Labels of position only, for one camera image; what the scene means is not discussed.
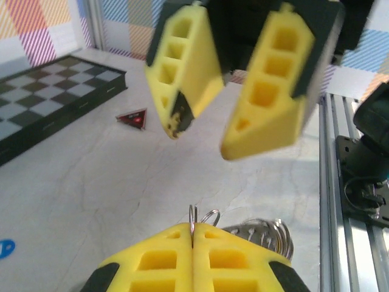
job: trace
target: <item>metal extrusion frame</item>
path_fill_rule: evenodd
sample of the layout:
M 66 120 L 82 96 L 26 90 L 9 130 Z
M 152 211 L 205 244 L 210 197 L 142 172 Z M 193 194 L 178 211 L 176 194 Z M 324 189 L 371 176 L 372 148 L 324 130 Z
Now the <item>metal extrusion frame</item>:
M 389 291 L 389 255 L 381 228 L 346 218 L 339 190 L 335 138 L 360 138 L 359 101 L 326 94 L 320 112 L 320 291 Z

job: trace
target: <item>chessboard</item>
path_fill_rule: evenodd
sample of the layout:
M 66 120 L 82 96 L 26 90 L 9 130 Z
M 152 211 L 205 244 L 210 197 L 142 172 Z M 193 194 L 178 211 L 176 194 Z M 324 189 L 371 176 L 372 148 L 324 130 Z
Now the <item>chessboard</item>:
M 124 71 L 73 56 L 0 80 L 0 165 L 125 89 Z

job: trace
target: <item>red triangle object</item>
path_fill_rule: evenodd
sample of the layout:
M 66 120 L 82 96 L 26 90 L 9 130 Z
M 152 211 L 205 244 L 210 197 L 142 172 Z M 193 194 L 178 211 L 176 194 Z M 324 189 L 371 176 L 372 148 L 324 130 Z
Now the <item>red triangle object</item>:
M 116 117 L 116 120 L 134 128 L 144 130 L 146 125 L 146 114 L 147 109 L 142 108 L 138 109 L 137 111 L 131 111 L 130 113 L 121 114 Z

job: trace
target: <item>gripper jaw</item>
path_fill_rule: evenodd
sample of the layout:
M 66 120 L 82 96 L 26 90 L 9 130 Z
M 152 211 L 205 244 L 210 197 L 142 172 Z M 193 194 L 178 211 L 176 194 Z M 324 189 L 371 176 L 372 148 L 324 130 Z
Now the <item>gripper jaw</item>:
M 189 128 L 235 69 L 247 71 L 221 143 L 226 160 L 296 142 L 318 101 L 344 18 L 335 1 L 243 2 L 166 1 L 145 66 L 172 139 Z

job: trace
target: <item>blue object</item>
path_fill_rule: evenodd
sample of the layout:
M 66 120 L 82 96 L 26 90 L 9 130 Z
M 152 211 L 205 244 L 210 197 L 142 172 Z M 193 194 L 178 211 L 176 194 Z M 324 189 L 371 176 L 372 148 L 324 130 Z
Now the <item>blue object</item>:
M 0 240 L 0 260 L 8 257 L 15 250 L 15 246 L 11 239 Z

